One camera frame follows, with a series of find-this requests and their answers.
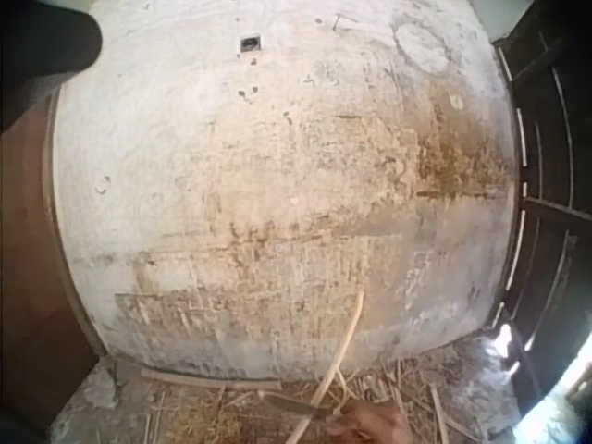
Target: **brown wooden panel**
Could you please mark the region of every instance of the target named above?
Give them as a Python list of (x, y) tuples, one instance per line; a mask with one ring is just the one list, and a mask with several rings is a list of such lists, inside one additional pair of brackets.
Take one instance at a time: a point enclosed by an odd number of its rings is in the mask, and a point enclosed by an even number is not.
[(2, 401), (44, 431), (97, 357), (60, 279), (43, 200), (43, 148), (51, 100), (2, 135)]

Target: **hole in wall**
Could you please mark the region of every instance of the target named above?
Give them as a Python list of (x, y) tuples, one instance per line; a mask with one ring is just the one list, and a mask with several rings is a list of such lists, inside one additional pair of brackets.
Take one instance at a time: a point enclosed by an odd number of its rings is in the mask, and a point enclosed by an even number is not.
[(240, 51), (242, 53), (257, 51), (259, 49), (261, 49), (261, 36), (254, 35), (240, 39)]

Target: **knife blade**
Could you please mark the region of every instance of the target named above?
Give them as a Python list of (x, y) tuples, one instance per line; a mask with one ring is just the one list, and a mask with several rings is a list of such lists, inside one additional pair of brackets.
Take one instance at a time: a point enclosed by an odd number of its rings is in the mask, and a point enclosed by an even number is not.
[(257, 396), (260, 400), (267, 401), (285, 412), (292, 412), (301, 416), (311, 416), (313, 419), (321, 421), (333, 414), (330, 409), (314, 407), (313, 404), (298, 401), (295, 398), (276, 393), (275, 391), (257, 390)]

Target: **stained wall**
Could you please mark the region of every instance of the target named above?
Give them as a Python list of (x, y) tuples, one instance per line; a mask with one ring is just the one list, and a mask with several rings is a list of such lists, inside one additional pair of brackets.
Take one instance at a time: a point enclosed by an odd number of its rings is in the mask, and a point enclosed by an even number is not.
[[(509, 102), (465, 0), (98, 0), (55, 201), (106, 347), (183, 373), (322, 374), (481, 327), (513, 211)], [(259, 36), (261, 49), (242, 52)]]

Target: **wooden stick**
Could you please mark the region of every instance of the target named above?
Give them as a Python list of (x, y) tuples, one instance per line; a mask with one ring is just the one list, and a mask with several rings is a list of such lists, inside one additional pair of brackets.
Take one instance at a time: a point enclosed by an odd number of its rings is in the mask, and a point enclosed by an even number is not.
[[(413, 401), (414, 403), (416, 403), (417, 405), (419, 405), (422, 409), (424, 409), (426, 412), (435, 414), (434, 413), (434, 409), (432, 409), (425, 402), (423, 402), (423, 401), (418, 400), (417, 398), (415, 398), (415, 396), (412, 395), (405, 388), (400, 388), (400, 391), (407, 398), (409, 398), (411, 401)], [(446, 424), (448, 424), (451, 428), (453, 428), (454, 430), (456, 430), (457, 432), (459, 432), (461, 435), (465, 435), (467, 438), (473, 440), (474, 442), (481, 442), (481, 439), (476, 438), (475, 435), (473, 435), (473, 433), (468, 428), (466, 428), (464, 425), (460, 425), (459, 423), (457, 423), (456, 421), (454, 421), (449, 416), (445, 416), (445, 418), (446, 418)]]
[(212, 379), (207, 377), (177, 375), (175, 373), (160, 372), (151, 368), (143, 368), (142, 376), (148, 379), (183, 384), (186, 386), (203, 387), (206, 389), (221, 389), (223, 387), (233, 390), (274, 390), (281, 391), (281, 382), (276, 379), (249, 380), (249, 379)]
[(146, 415), (146, 428), (144, 428), (144, 444), (148, 444), (148, 436), (150, 435), (150, 422), (152, 416), (148, 413)]
[(401, 397), (401, 391), (399, 390), (399, 388), (395, 388), (394, 391), (395, 399), (399, 404), (399, 410), (401, 411), (401, 413), (403, 413), (404, 416), (407, 416), (407, 412), (405, 411), (405, 404), (403, 404), (403, 398)]
[(238, 404), (241, 401), (245, 401), (245, 400), (251, 398), (251, 395), (253, 395), (253, 392), (247, 391), (246, 393), (243, 393), (240, 396), (237, 396), (234, 400), (228, 401), (226, 404), (224, 404), (224, 406), (222, 408), (226, 409), (227, 407), (230, 407), (231, 405)]
[(156, 412), (156, 419), (154, 420), (154, 432), (152, 436), (153, 444), (158, 442), (158, 427), (160, 426), (160, 415), (163, 412), (163, 403), (165, 402), (165, 396), (167, 395), (166, 391), (163, 391), (163, 394), (160, 397), (160, 402), (158, 403), (158, 412)]
[(397, 360), (397, 387), (401, 389), (401, 359)]
[[(337, 370), (341, 365), (341, 361), (343, 361), (345, 352), (348, 350), (350, 342), (352, 341), (353, 332), (355, 331), (355, 327), (357, 326), (358, 320), (360, 319), (360, 315), (362, 314), (363, 304), (364, 294), (362, 292), (359, 292), (355, 307), (353, 309), (353, 315), (351, 316), (350, 324), (348, 325), (347, 330), (345, 330), (345, 334), (341, 338), (341, 343), (337, 348), (335, 356), (333, 356), (333, 362), (329, 366), (329, 369), (327, 370), (325, 377), (323, 378), (319, 386), (316, 388), (316, 392), (314, 393), (313, 398), (311, 399), (311, 404), (313, 404), (314, 407), (318, 407), (321, 400), (325, 397), (325, 393), (331, 385), (331, 382), (335, 378), (335, 374), (337, 373)], [(310, 417), (307, 416), (302, 418), (298, 425), (296, 425), (296, 428), (294, 429), (288, 440), (286, 441), (286, 444), (296, 444), (298, 441), (300, 441), (302, 435), (304, 435), (304, 432), (306, 431), (306, 428), (308, 428), (310, 422)]]
[(438, 395), (436, 384), (430, 384), (429, 389), (431, 390), (432, 398), (434, 399), (434, 407), (436, 408), (436, 418), (438, 419), (438, 429), (440, 430), (440, 436), (442, 437), (442, 444), (450, 444), (448, 440), (448, 430), (446, 429), (446, 418), (444, 416), (444, 410), (442, 410), (442, 404), (440, 403), (440, 396)]
[(360, 399), (360, 397), (356, 395), (351, 388), (348, 387), (348, 383), (346, 382), (345, 378), (343, 377), (343, 374), (341, 373), (341, 370), (339, 369), (337, 369), (337, 378), (341, 384), (341, 388), (343, 389), (343, 398), (345, 398), (347, 395), (354, 400)]
[(360, 371), (359, 368), (356, 368), (353, 373), (351, 375), (348, 376), (348, 378), (345, 380), (346, 384), (349, 384), (352, 382), (352, 380), (355, 378), (355, 376), (358, 374), (358, 372)]

